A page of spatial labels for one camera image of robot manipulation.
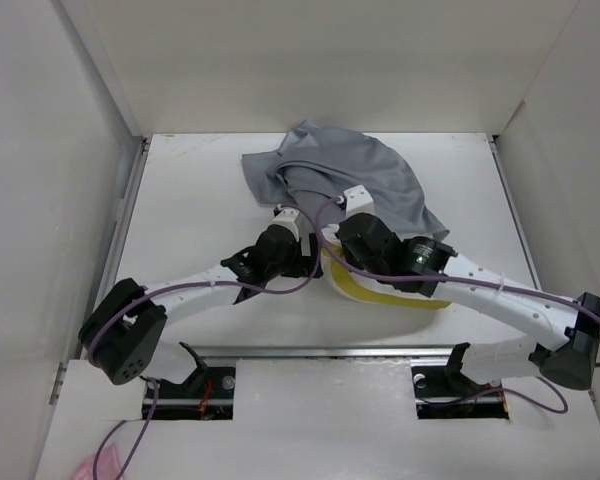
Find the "white pillow yellow edge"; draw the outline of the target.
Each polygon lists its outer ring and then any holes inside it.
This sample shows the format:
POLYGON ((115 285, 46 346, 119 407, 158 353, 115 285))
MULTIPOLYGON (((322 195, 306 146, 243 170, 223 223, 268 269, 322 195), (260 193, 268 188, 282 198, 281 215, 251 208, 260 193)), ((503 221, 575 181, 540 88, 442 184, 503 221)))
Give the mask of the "white pillow yellow edge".
POLYGON ((401 292, 389 285, 350 272, 336 262, 325 247, 321 250, 321 268, 329 284, 339 294, 358 302, 420 310, 441 310, 451 305, 447 301, 401 292))

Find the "grey pillowcase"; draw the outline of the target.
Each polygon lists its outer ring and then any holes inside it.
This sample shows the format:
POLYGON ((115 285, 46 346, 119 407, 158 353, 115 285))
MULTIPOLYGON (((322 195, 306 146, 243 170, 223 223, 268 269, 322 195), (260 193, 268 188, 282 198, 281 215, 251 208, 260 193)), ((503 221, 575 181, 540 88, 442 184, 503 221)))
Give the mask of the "grey pillowcase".
POLYGON ((449 234, 426 206, 424 190, 406 160, 358 131, 304 121, 277 149, 245 154, 241 165, 261 205, 294 204, 314 216, 327 199, 362 185, 375 214, 399 236, 443 240, 449 234))

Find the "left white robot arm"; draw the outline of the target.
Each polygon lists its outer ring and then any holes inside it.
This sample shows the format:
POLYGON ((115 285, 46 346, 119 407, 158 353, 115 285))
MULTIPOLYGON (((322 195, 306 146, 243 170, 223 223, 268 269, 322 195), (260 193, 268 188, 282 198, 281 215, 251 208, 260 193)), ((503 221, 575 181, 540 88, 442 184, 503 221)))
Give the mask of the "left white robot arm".
POLYGON ((269 282, 298 278, 307 285, 320 276, 318 237, 313 229, 294 234, 270 224, 256 242, 187 279, 144 287, 118 281, 79 332, 89 363, 114 385, 142 377, 168 382, 185 397, 203 387, 201 361, 192 346, 162 338, 167 327, 205 311, 232 307, 272 294, 269 282))

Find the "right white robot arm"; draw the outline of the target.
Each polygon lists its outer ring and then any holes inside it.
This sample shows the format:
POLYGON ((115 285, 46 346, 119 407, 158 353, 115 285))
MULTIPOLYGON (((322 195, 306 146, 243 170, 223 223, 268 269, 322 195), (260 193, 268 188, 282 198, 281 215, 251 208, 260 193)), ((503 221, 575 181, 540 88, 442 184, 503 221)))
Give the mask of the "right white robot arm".
POLYGON ((474 310, 520 332, 496 343, 454 346, 446 387, 464 394, 504 378, 541 376, 572 390, 592 386, 600 344, 600 297, 547 298, 479 266, 425 236, 401 239, 382 220, 359 213, 335 234, 346 260, 394 289, 474 310))

